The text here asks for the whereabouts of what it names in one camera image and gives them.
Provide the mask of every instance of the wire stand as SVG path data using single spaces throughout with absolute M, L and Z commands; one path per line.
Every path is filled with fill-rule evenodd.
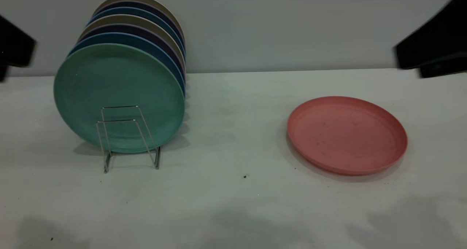
M 135 119 L 115 120 L 115 121 L 106 121 L 105 120 L 104 110 L 105 109 L 115 109 L 115 108 L 137 108 L 138 111 L 140 112 L 141 118 L 142 118 L 142 120 L 144 122 L 144 125 L 146 127 L 146 130 L 147 130 L 147 133 L 149 133 L 152 144 L 153 144 L 153 146 L 155 146 L 154 140 L 152 138 L 152 134 L 151 134 L 151 132 L 149 130 L 149 127 L 147 126 L 144 115 L 143 115 L 143 113 L 142 113 L 142 111 L 141 111 L 141 109 L 140 109 L 140 107 L 138 105 L 135 105 L 135 106 L 103 107 L 102 109 L 100 109 L 100 114 L 102 116 L 102 121 L 97 121 L 96 122 L 96 128 L 97 128 L 97 135 L 99 136 L 100 149 L 102 151 L 102 157 L 103 157 L 103 160 L 104 160 L 104 173 L 108 173 L 108 171 L 110 169 L 110 167 L 109 167 L 110 158 L 112 157 L 112 149 L 110 148 L 109 136 L 107 134 L 107 128 L 105 127 L 105 124 L 106 123 L 116 123 L 116 122 L 134 122 L 135 123 L 136 127 L 138 128 L 138 131 L 140 132 L 141 138 L 143 139 L 144 145 L 145 145 L 146 150 L 147 150 L 147 154 L 149 154 L 149 156 L 151 158 L 151 165 L 154 164 L 154 168 L 158 170 L 159 169 L 159 157 L 160 157 L 160 154 L 161 154 L 161 148 L 160 147 L 155 148 L 155 157 L 153 158 L 152 154 L 151 154 L 151 151 L 149 150 L 149 147 L 147 146 L 146 139 L 145 139 L 145 137 L 143 135 L 143 132 L 141 131 L 140 124 L 138 123 L 137 120 L 135 120 Z M 99 124 L 100 123 L 102 123 L 104 125 L 105 140 L 107 140 L 107 147 L 108 147 L 108 150 L 109 150 L 107 155 L 105 154 L 104 146 L 102 145 L 102 138 L 100 137 L 100 130 L 99 130 Z

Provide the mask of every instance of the stack of plates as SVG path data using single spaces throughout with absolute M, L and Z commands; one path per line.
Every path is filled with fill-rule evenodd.
M 155 146 L 143 131 L 149 147 L 165 144 L 185 113 L 185 38 L 175 16 L 155 0 L 106 0 L 58 70 L 54 98 L 65 123 L 96 146 L 100 110 L 134 105 L 153 135 Z M 106 110 L 105 119 L 144 124 L 135 108 Z M 146 150 L 133 122 L 106 127 L 112 151 Z

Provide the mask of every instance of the pink plate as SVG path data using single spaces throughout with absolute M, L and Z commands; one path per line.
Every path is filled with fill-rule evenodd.
M 387 169 L 407 149 L 401 123 L 383 108 L 357 98 L 307 101 L 290 114 L 287 133 L 307 160 L 347 175 Z

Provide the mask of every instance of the black object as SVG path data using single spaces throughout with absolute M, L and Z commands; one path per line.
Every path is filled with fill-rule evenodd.
M 9 66 L 26 67 L 30 64 L 35 41 L 28 34 L 0 16 L 0 82 Z
M 451 0 L 395 47 L 397 67 L 419 68 L 422 78 L 467 71 L 466 12 L 467 0 Z

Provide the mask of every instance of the navy blue plate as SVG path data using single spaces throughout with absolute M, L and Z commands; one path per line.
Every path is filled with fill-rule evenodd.
M 151 12 L 148 12 L 146 10 L 140 9 L 140 8 L 131 8 L 131 7 L 122 7 L 122 8 L 110 8 L 107 10 L 103 10 L 99 12 L 97 15 L 93 16 L 89 23 L 87 25 L 91 24 L 92 22 L 98 20 L 99 18 L 102 18 L 107 15 L 118 15 L 118 14 L 126 14 L 126 15 L 137 15 L 142 18 L 145 18 L 147 20 L 150 20 L 157 25 L 159 25 L 161 28 L 163 28 L 177 43 L 178 47 L 183 53 L 183 56 L 185 57 L 185 46 L 182 43 L 180 37 L 175 33 L 175 31 L 168 25 L 164 20 L 162 20 L 160 17 L 157 15 L 154 15 Z
M 164 20 L 165 23 L 167 23 L 175 31 L 175 33 L 177 33 L 177 36 L 182 41 L 183 48 L 185 48 L 185 40 L 183 38 L 183 35 L 182 35 L 181 31 L 177 28 L 175 23 L 173 23 L 173 21 L 167 15 L 165 15 L 162 11 L 158 10 L 157 8 L 155 8 L 153 6 L 147 5 L 146 3 L 141 3 L 141 2 L 138 2 L 138 1 L 114 2 L 114 3 L 110 3 L 109 5 L 101 8 L 96 13 L 96 15 L 103 12 L 103 11 L 109 10 L 111 8 L 122 8 L 122 7 L 140 8 L 140 9 L 143 9 L 143 10 L 145 10 L 147 12 L 153 13 L 154 15 L 158 16 L 159 18 Z
M 183 80 L 185 81 L 185 69 L 183 67 L 182 61 L 180 58 L 178 58 L 177 54 L 175 51 L 170 48 L 170 46 L 165 43 L 165 41 L 152 33 L 151 31 L 145 29 L 145 28 L 140 28 L 134 25 L 127 25 L 127 24 L 112 24 L 112 25 L 105 25 L 99 28 L 95 28 L 86 35 L 82 36 L 78 42 L 81 40 L 84 40 L 86 38 L 89 38 L 90 36 L 95 36 L 101 33 L 110 33 L 110 32 L 118 32 L 118 33 L 127 33 L 127 34 L 132 34 L 139 36 L 141 38 L 147 39 L 150 42 L 154 43 L 158 47 L 162 48 L 175 62 L 177 65 L 178 70 L 182 73 Z

